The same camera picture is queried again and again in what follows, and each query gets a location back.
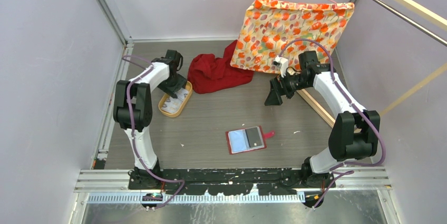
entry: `aluminum frame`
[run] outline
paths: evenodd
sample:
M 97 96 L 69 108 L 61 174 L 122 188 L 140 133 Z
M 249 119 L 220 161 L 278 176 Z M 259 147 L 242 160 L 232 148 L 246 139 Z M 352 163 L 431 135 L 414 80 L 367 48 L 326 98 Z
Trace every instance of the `aluminum frame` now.
M 124 50 L 123 55 L 132 55 L 133 45 L 134 45 L 133 42 L 128 43 Z M 128 69 L 129 69 L 129 62 L 120 60 L 120 64 L 118 66 L 118 70 L 115 74 L 115 79 L 113 82 L 116 83 L 119 80 L 124 80 L 127 75 Z M 93 161 L 96 159 L 106 160 L 107 155 L 109 153 L 109 145 L 110 145 L 110 141 L 112 139 L 113 128 L 115 127 L 115 121 L 113 120 L 113 106 L 111 105 L 113 102 L 115 88 L 116 88 L 116 86 L 114 85 L 113 89 L 112 89 L 112 93 L 110 93 L 110 105 L 107 108 L 107 111 L 105 114 L 105 118 L 104 118 L 104 121 L 102 124 L 101 133 L 100 133 L 100 136 L 98 139 L 98 146 L 96 148 Z
M 388 223 L 400 223 L 397 211 L 391 197 L 392 187 L 384 167 L 341 167 L 339 172 L 354 170 L 354 174 L 346 175 L 337 180 L 337 187 L 330 190 L 376 190 Z M 159 190 L 129 190 L 128 170 L 81 170 L 74 193 L 75 207 L 70 224 L 82 223 L 88 203 L 126 203 L 141 204 L 141 197 L 149 192 Z M 298 203 L 300 194 L 305 191 L 315 191 L 310 188 L 296 188 L 297 195 L 289 196 L 259 196 L 254 184 L 246 196 L 202 196 L 178 195 L 170 204 L 197 203 Z

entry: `pink tag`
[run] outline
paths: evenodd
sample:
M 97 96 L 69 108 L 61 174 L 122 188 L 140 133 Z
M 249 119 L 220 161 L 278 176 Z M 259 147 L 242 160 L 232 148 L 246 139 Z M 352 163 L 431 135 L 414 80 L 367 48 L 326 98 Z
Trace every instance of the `pink tag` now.
M 272 131 L 270 131 L 268 133 L 265 133 L 264 134 L 264 139 L 272 138 L 273 136 L 275 136 L 275 131 L 274 130 L 272 130 Z

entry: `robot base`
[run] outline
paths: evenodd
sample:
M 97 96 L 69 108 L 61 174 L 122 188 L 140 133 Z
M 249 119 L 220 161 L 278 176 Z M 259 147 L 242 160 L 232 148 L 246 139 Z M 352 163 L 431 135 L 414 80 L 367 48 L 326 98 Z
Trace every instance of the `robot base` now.
M 162 177 L 160 170 L 160 164 L 157 160 L 157 164 L 151 170 L 155 175 Z M 129 178 L 129 190 L 148 190 L 161 187 L 161 182 L 153 178 L 147 171 L 134 167 L 133 170 L 128 172 Z

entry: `red cloth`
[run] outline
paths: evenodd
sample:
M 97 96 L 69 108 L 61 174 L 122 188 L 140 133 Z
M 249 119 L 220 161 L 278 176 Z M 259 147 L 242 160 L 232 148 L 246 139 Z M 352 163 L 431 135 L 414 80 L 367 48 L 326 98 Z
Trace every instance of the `red cloth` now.
M 223 58 L 214 54 L 199 54 L 192 60 L 188 81 L 199 94 L 211 93 L 251 82 L 254 71 L 230 66 L 237 41 L 233 41 L 223 53 Z

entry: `small white object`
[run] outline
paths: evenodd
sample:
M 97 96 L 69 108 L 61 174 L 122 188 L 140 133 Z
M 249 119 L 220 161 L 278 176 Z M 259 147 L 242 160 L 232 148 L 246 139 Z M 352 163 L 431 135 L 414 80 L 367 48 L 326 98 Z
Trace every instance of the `small white object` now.
M 287 58 L 277 56 L 273 61 L 279 63 L 281 76 L 286 76 L 287 68 L 289 67 L 289 60 Z

